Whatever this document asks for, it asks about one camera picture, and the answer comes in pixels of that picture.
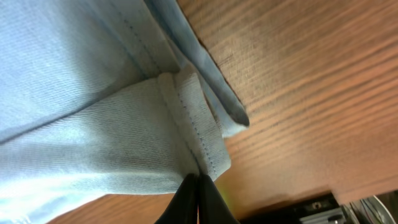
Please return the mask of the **light blue printed t-shirt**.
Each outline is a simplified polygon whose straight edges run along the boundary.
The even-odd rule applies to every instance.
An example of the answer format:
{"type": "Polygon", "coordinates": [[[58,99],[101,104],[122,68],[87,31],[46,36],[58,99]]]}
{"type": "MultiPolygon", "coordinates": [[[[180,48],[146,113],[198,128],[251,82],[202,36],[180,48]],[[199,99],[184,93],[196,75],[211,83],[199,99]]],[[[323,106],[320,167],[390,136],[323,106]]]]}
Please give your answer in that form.
{"type": "Polygon", "coordinates": [[[176,1],[1,1],[1,222],[230,168],[248,115],[176,1]]]}

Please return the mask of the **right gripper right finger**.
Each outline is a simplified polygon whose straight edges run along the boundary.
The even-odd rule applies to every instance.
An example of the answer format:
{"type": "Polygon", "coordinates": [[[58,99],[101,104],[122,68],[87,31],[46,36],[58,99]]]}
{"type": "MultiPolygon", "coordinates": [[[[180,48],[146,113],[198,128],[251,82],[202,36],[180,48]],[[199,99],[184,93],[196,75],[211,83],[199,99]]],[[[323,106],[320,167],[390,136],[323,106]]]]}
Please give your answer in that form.
{"type": "Polygon", "coordinates": [[[200,175],[198,194],[199,224],[239,224],[210,176],[200,175]]]}

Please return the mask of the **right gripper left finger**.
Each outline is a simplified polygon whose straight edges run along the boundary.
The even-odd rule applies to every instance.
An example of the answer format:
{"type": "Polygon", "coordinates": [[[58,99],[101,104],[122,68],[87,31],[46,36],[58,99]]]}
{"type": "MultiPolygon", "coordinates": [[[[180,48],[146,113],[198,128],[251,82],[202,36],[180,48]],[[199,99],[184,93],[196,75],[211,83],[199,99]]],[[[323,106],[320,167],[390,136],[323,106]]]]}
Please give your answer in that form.
{"type": "Polygon", "coordinates": [[[197,213],[197,177],[188,174],[155,224],[194,224],[197,213]]]}

